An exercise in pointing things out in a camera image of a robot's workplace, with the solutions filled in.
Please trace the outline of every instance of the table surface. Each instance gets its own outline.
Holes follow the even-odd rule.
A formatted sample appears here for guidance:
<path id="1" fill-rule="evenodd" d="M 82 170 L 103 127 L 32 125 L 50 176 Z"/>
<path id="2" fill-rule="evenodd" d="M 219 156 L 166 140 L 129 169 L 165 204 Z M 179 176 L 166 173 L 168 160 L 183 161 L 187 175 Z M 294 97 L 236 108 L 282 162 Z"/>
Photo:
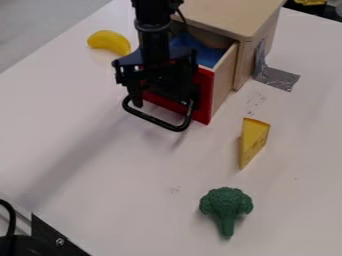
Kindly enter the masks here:
<path id="1" fill-rule="evenodd" d="M 267 62 L 301 75 L 293 91 L 250 80 L 209 126 L 177 134 L 124 112 L 117 56 L 86 46 L 112 29 L 137 47 L 129 5 L 113 1 L 1 74 L 0 191 L 94 256 L 341 255 L 341 24 L 283 9 Z M 239 171 L 246 116 L 272 127 Z M 221 186 L 255 203 L 230 241 L 198 213 Z"/>

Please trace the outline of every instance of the yellow banana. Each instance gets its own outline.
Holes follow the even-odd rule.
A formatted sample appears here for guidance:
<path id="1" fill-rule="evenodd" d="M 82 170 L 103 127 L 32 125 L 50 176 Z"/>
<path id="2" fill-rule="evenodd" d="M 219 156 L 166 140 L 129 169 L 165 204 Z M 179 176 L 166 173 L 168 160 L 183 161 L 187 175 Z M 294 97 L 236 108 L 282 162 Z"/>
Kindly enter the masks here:
<path id="1" fill-rule="evenodd" d="M 111 30 L 100 30 L 92 34 L 88 38 L 88 45 L 91 48 L 108 49 L 120 56 L 131 53 L 131 44 L 127 38 Z"/>

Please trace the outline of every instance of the toy broccoli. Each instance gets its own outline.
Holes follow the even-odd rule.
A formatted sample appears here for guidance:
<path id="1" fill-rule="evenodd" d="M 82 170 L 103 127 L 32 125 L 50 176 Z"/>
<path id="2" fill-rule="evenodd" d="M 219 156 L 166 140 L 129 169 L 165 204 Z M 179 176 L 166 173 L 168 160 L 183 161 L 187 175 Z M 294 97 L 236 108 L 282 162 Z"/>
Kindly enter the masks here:
<path id="1" fill-rule="evenodd" d="M 242 214 L 253 210 L 252 198 L 240 189 L 223 187 L 210 190 L 200 201 L 200 211 L 212 216 L 224 237 L 234 235 L 234 224 Z"/>

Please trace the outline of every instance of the cheese wedge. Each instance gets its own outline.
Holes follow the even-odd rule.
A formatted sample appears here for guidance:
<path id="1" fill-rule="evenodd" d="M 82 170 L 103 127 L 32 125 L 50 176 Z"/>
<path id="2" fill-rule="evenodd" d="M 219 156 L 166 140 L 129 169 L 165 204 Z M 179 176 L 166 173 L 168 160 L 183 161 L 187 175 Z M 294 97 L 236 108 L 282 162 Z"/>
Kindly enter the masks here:
<path id="1" fill-rule="evenodd" d="M 243 119 L 240 145 L 241 170 L 266 145 L 269 130 L 269 124 L 251 118 Z"/>

